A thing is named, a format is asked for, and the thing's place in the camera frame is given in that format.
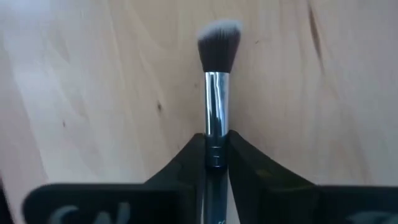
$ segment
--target makeup brush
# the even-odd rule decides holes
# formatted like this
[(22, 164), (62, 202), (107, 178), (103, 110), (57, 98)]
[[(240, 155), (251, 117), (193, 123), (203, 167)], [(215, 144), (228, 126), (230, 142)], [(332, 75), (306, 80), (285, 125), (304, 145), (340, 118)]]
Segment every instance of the makeup brush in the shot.
[(206, 164), (226, 166), (225, 137), (228, 133), (229, 73), (235, 59), (242, 25), (219, 20), (198, 33), (198, 49), (206, 76)]
[(239, 21), (220, 20), (198, 34), (199, 55), (206, 76), (205, 224), (226, 221), (229, 73), (241, 39), (241, 27)]

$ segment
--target metal ferrule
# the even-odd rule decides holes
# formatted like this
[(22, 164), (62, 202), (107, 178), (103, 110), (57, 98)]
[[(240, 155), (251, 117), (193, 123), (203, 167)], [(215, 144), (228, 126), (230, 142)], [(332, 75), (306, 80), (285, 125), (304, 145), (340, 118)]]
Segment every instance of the metal ferrule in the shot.
[(226, 166), (229, 73), (206, 72), (206, 164)]

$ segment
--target dark bristles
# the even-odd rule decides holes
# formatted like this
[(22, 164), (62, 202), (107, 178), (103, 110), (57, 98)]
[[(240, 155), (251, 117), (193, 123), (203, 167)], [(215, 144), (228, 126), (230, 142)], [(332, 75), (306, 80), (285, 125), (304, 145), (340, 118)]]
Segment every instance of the dark bristles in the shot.
[(198, 48), (204, 72), (231, 72), (241, 40), (239, 21), (221, 20), (198, 34)]

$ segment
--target angled brush head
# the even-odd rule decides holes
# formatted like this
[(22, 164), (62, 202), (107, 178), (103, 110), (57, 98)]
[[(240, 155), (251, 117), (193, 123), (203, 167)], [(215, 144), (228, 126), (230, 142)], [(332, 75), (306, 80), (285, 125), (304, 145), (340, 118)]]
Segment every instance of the angled brush head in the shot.
[(241, 40), (242, 23), (218, 20), (198, 33), (198, 48), (204, 72), (231, 72)]

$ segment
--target wooden surface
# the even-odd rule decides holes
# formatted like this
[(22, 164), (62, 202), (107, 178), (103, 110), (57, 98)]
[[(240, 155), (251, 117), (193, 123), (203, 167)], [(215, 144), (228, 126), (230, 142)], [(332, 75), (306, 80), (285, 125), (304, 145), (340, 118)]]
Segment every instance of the wooden surface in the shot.
[[(311, 181), (398, 185), (396, 0), (2, 0), (0, 171), (143, 182), (204, 130), (195, 34), (240, 19), (230, 126)], [(229, 197), (228, 223), (238, 223)]]

